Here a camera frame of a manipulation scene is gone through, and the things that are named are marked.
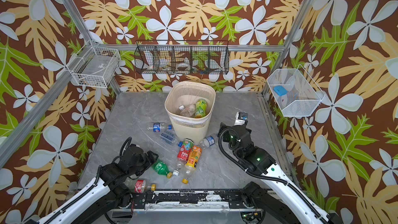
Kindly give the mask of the clear Pepsi bottle blue label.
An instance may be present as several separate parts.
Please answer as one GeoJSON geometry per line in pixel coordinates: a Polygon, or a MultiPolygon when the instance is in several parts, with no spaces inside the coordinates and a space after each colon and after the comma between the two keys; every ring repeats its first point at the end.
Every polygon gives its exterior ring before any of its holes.
{"type": "Polygon", "coordinates": [[[147,130],[152,132],[162,132],[165,130],[172,130],[173,126],[165,122],[152,122],[148,125],[147,130]]]}

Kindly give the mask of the lime green label tea bottle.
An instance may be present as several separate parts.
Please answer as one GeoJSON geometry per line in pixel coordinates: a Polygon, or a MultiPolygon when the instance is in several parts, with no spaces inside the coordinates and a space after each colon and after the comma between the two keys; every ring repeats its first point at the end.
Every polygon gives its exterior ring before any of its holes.
{"type": "Polygon", "coordinates": [[[203,118],[206,116],[207,102],[205,99],[199,99],[195,104],[196,110],[194,117],[196,119],[203,118]]]}

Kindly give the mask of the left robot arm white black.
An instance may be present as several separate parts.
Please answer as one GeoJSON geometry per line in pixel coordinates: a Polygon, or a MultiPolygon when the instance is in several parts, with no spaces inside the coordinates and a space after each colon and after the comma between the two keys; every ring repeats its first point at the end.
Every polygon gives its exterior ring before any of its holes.
{"type": "Polygon", "coordinates": [[[143,149],[127,138],[110,164],[99,166],[96,176],[62,206],[39,220],[28,224],[91,224],[119,206],[127,206],[133,193],[125,184],[130,176],[143,175],[159,155],[143,149]]]}

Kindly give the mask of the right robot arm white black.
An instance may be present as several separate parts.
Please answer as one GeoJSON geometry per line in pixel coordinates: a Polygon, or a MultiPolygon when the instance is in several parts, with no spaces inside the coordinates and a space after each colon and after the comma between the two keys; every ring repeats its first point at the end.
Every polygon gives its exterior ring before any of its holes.
{"type": "Polygon", "coordinates": [[[251,130],[245,125],[221,123],[218,147],[221,153],[253,178],[260,179],[278,195],[270,196],[254,182],[243,189],[243,197],[254,208],[270,213],[283,224],[341,224],[336,213],[327,213],[315,204],[286,175],[276,160],[264,149],[255,146],[251,130]]]}

